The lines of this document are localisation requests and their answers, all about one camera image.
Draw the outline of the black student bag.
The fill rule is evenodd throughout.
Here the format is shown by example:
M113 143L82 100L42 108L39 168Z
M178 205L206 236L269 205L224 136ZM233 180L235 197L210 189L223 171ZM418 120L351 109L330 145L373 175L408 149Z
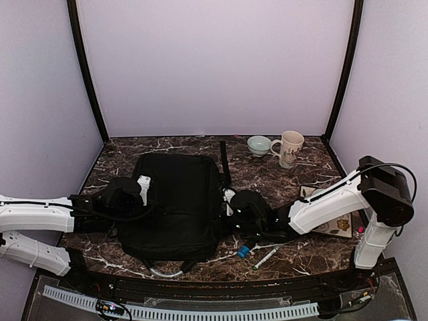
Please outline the black student bag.
M122 223L118 240L151 274L177 278L215 254L231 185L225 141L220 151L221 167L205 155L151 152L138 158L132 177L138 183L150 179L152 209Z

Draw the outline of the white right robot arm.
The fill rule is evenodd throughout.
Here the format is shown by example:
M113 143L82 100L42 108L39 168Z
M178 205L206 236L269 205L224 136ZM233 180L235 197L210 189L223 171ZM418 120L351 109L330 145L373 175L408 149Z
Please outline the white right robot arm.
M226 214L236 220L235 228L252 241L287 243L345 214L369 209L372 212L362 240L354 251L354 265L341 276L347 290L355 290L367 279L379 255L397 229L414 216L416 189L407 177L413 172L397 163L384 163L364 156L358 168L341 181L316 194L300 197L272 209L256 191L226 189Z

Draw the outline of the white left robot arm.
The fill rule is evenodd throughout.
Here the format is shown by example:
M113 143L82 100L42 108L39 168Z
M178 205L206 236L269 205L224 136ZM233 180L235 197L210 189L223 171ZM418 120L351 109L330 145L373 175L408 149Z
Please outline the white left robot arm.
M86 271L80 251L54 247L22 235L22 231L104 233L120 223L147 216L151 177L118 177L92 195L70 195L57 199L1 197L1 257L37 267L68 280L79 291L94 287L94 276Z

